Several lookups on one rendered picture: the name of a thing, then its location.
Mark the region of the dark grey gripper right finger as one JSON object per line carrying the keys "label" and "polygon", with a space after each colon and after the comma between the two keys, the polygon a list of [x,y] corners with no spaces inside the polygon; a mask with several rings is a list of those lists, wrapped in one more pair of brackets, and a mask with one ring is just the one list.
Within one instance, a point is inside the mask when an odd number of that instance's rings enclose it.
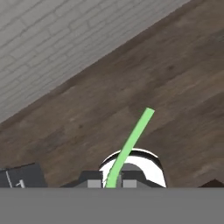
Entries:
{"label": "dark grey gripper right finger", "polygon": [[120,173],[121,188],[138,188],[147,186],[143,171],[135,164],[125,164]]}

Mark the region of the green straw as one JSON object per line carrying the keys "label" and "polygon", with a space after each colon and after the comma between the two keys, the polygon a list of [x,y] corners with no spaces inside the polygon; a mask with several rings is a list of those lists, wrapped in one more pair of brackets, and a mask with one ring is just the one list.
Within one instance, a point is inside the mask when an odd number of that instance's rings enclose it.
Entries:
{"label": "green straw", "polygon": [[136,126],[134,127],[134,129],[131,131],[127,141],[122,147],[120,153],[118,154],[117,159],[115,160],[114,164],[112,165],[108,173],[107,181],[106,181],[107,188],[116,187],[116,181],[125,160],[127,159],[133,147],[135,146],[138,138],[142,135],[145,127],[147,126],[148,122],[150,121],[154,113],[155,113],[154,109],[146,108],[143,114],[141,115],[140,119],[136,123]]}

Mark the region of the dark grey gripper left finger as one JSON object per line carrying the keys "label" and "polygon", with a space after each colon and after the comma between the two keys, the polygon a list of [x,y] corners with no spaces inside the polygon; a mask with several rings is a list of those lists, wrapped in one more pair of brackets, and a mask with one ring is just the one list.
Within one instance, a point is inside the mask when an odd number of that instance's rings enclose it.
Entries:
{"label": "dark grey gripper left finger", "polygon": [[83,171],[76,180],[73,180],[72,182],[65,184],[64,187],[102,188],[102,172]]}

